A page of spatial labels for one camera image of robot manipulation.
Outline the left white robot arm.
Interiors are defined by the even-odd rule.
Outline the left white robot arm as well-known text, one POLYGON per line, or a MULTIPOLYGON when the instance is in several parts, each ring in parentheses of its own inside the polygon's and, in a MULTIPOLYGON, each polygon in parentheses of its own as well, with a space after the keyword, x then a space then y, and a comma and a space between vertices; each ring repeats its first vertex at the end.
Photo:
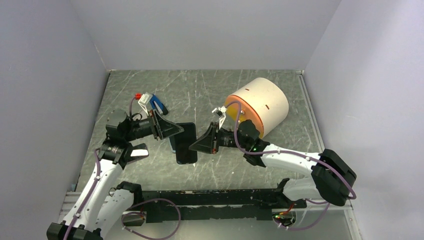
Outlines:
POLYGON ((183 127, 151 110, 145 119, 133 119, 124 110, 113 110, 105 125, 106 138, 94 150, 95 167, 78 200, 60 223, 51 223, 49 240, 103 240, 127 209, 137 210, 143 203, 140 184, 122 182, 110 200, 110 189, 128 163, 140 160, 143 144, 132 141, 148 136, 163 140, 184 131, 183 127))

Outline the purple edged glossy phone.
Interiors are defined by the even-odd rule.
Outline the purple edged glossy phone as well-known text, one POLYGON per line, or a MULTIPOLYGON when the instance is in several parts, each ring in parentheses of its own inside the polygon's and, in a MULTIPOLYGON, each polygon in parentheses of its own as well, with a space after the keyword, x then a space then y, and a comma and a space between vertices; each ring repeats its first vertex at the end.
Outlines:
POLYGON ((138 144, 133 147, 133 150, 130 154, 130 158, 127 161, 127 164, 134 163, 136 161, 143 160, 148 158, 150 155, 148 147, 145 143, 138 144))

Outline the light blue phone case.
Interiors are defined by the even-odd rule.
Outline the light blue phone case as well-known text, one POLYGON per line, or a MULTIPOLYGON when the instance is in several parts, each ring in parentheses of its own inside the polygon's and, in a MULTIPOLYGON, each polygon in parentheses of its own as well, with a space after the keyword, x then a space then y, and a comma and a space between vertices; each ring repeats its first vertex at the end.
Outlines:
POLYGON ((169 144, 170 144, 170 148, 171 148, 171 152, 173 154, 176 153, 176 140, 174 136, 171 136, 168 138, 169 139, 169 144))

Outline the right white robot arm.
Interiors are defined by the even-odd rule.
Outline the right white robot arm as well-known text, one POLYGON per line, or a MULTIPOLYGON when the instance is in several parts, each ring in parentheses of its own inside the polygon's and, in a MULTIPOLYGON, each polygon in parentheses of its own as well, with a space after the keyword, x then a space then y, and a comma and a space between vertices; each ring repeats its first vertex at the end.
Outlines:
POLYGON ((310 153, 279 147, 262 140, 251 120, 243 121, 236 131, 218 129, 218 124, 211 122, 206 133, 189 149, 216 154, 220 147, 239 149, 245 160, 253 166, 281 168, 303 175, 302 179, 285 178, 278 185, 275 202, 282 208, 294 201, 306 199, 322 199, 341 207, 348 199, 355 197, 352 190, 357 175, 331 149, 310 153))

